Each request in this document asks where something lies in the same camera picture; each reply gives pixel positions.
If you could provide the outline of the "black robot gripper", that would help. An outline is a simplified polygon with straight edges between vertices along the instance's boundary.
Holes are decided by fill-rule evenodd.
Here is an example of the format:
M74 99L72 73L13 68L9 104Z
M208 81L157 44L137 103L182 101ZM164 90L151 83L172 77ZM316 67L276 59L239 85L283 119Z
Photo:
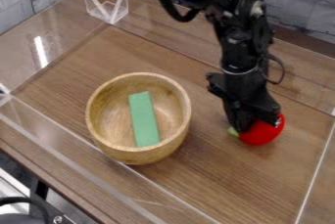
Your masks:
M268 92L259 67L245 72L210 72L206 81L208 91L222 100L229 123L239 133L247 132L257 120L275 124L281 107Z

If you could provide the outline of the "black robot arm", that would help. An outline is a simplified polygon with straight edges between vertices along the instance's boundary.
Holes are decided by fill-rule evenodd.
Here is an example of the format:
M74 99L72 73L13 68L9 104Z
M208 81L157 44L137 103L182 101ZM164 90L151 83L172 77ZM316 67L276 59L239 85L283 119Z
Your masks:
M267 84L273 31L264 0L176 0L204 11L222 49L221 71L208 76L208 90L221 98L229 123L240 132L259 120L279 124L280 105Z

